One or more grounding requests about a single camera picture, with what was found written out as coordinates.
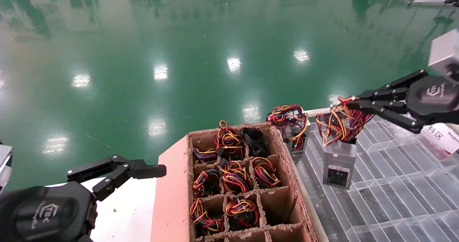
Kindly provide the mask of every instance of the white sign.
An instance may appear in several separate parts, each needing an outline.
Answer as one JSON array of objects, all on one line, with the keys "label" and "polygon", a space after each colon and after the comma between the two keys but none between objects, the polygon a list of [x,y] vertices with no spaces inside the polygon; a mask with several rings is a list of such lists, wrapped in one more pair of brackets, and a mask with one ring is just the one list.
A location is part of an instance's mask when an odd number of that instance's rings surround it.
[{"label": "white sign", "polygon": [[328,165],[328,168],[330,170],[339,170],[339,171],[342,171],[342,172],[349,172],[351,171],[350,169],[348,169],[347,167],[340,167],[340,166],[335,166],[335,165]]},{"label": "white sign", "polygon": [[422,132],[448,155],[459,149],[459,135],[444,123],[426,125]]}]

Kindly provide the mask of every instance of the colorful wires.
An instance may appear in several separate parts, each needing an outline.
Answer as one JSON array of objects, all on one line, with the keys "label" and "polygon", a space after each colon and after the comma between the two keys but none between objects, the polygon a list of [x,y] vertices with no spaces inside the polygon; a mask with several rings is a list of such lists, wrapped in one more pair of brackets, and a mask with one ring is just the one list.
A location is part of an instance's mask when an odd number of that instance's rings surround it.
[{"label": "colorful wires", "polygon": [[275,175],[276,168],[268,159],[256,157],[252,160],[252,165],[261,188],[274,188],[280,183]]},{"label": "colorful wires", "polygon": [[204,235],[223,231],[223,216],[220,218],[210,218],[201,198],[197,198],[190,208],[193,224],[200,226],[204,230]]},{"label": "colorful wires", "polygon": [[[231,168],[230,165],[236,164],[237,167]],[[229,161],[222,172],[222,182],[225,192],[233,194],[246,193],[253,188],[252,180],[250,179],[245,168],[241,167],[239,162]]]},{"label": "colorful wires", "polygon": [[294,151],[303,148],[303,134],[308,127],[308,115],[297,104],[275,106],[272,113],[267,116],[267,121],[280,129],[285,142],[296,141]]},{"label": "colorful wires", "polygon": [[254,202],[246,199],[229,201],[225,207],[229,216],[231,230],[248,229],[259,225],[260,213]]},{"label": "colorful wires", "polygon": [[214,163],[217,161],[217,151],[212,148],[208,148],[205,151],[201,152],[198,149],[194,148],[193,154],[195,155],[196,162],[195,164],[200,164],[200,163]]},{"label": "colorful wires", "polygon": [[330,115],[325,116],[318,114],[316,122],[318,125],[320,136],[322,136],[323,145],[327,146],[340,140],[342,142],[353,142],[357,134],[364,128],[365,124],[372,119],[374,115],[365,114],[360,110],[349,109],[346,104],[352,99],[351,97],[344,99],[338,97],[340,104],[330,108]]},{"label": "colorful wires", "polygon": [[215,149],[223,149],[222,157],[228,160],[240,160],[242,159],[242,152],[244,148],[244,142],[240,135],[234,131],[228,124],[221,120],[218,123],[217,137],[215,138]]},{"label": "colorful wires", "polygon": [[220,172],[215,169],[202,171],[193,183],[195,197],[216,195],[219,192]]}]

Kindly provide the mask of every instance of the plastic grid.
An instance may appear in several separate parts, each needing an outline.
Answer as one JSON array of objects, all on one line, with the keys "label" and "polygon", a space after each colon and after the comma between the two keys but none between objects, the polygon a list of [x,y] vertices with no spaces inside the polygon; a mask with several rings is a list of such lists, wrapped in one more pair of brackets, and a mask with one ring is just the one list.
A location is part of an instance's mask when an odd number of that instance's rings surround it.
[{"label": "plastic grid", "polygon": [[311,127],[298,173],[330,241],[459,242],[459,155],[378,116],[359,134],[349,190],[323,185],[323,145]]}]

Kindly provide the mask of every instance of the power supply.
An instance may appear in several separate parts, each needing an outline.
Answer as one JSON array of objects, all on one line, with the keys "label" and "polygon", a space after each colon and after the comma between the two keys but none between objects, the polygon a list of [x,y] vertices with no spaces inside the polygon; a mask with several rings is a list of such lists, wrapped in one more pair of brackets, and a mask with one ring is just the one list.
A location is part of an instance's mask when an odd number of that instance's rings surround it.
[{"label": "power supply", "polygon": [[356,139],[351,143],[336,141],[323,150],[323,183],[349,189],[354,172]]}]

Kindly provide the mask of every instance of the silver metal box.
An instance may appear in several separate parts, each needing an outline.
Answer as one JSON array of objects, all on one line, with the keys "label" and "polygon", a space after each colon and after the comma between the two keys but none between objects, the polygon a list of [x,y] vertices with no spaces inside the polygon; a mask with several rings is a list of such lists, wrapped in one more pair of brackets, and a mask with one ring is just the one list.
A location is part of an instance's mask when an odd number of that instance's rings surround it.
[{"label": "silver metal box", "polygon": [[13,147],[0,144],[0,193],[10,180]]},{"label": "silver metal box", "polygon": [[349,189],[354,172],[356,145],[341,141],[323,149],[323,183]]},{"label": "silver metal box", "polygon": [[[287,143],[287,148],[291,154],[303,153],[305,151],[306,144],[308,144],[309,132],[311,131],[311,123],[308,121],[306,125],[307,126],[305,132],[303,133],[302,137],[299,138],[301,141],[298,144],[298,148],[295,147],[297,144],[296,139]],[[290,132],[292,134],[298,134],[301,132],[301,128],[299,126],[293,126],[290,128]]]},{"label": "silver metal box", "polygon": [[459,30],[454,29],[432,41],[429,67],[459,84]]}]

